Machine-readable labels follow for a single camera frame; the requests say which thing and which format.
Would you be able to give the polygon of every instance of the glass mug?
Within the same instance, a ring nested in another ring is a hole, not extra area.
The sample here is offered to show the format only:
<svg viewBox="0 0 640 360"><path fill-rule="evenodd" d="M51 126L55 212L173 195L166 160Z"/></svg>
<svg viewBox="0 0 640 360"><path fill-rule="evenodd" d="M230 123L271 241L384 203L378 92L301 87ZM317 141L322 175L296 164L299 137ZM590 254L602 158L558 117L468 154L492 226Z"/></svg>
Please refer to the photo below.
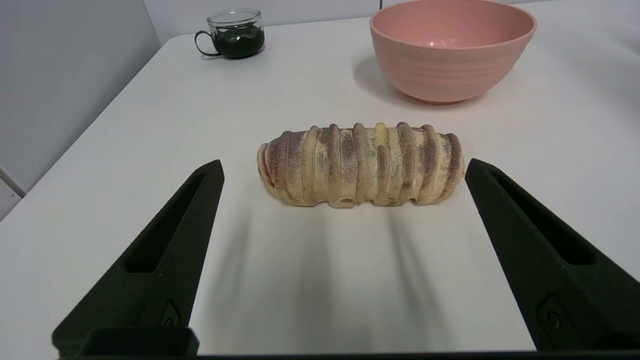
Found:
<svg viewBox="0 0 640 360"><path fill-rule="evenodd" d="M198 31L195 42L198 51L206 56L224 55L227 58L245 58L262 49L264 28L262 15L254 9L235 9L219 12L207 18L210 33ZM198 46L198 36L207 34L217 54L205 53Z"/></svg>

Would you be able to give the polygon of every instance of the bread loaf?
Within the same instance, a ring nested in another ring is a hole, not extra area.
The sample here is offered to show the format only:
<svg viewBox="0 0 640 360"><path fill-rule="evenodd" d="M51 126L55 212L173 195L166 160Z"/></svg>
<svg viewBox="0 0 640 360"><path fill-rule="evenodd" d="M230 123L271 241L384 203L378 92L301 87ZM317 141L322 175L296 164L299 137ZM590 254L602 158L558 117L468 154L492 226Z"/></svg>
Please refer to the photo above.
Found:
<svg viewBox="0 0 640 360"><path fill-rule="evenodd" d="M258 172L267 189L284 202L313 206L328 201L352 208L371 200L376 205L419 205L448 199L465 168L458 137L425 125L394 128L378 123L366 129L312 126L282 135L258 150Z"/></svg>

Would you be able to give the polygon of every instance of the white table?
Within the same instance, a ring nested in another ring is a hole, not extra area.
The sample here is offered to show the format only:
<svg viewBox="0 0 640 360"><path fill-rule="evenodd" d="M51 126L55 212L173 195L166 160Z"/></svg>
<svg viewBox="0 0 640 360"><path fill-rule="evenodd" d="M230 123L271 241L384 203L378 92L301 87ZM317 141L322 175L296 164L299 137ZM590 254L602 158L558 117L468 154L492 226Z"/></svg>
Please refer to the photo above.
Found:
<svg viewBox="0 0 640 360"><path fill-rule="evenodd" d="M465 183L437 206L284 206L255 164L284 130L398 120L456 133L640 279L640 2L524 4L538 31L485 96L426 106L383 80L368 19L169 41L0 224L0 357L52 330L198 166L226 183L191 327L200 353L532 349Z"/></svg>

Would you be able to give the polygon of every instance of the pink bowl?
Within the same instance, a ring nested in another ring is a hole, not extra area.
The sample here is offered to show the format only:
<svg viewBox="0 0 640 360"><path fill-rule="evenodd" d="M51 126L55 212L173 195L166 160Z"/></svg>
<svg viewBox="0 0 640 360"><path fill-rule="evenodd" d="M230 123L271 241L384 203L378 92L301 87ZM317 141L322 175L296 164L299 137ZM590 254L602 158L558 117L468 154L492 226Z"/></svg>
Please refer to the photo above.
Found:
<svg viewBox="0 0 640 360"><path fill-rule="evenodd" d="M480 96L513 68L536 19L487 0L415 0L369 23L378 65L398 90L430 104Z"/></svg>

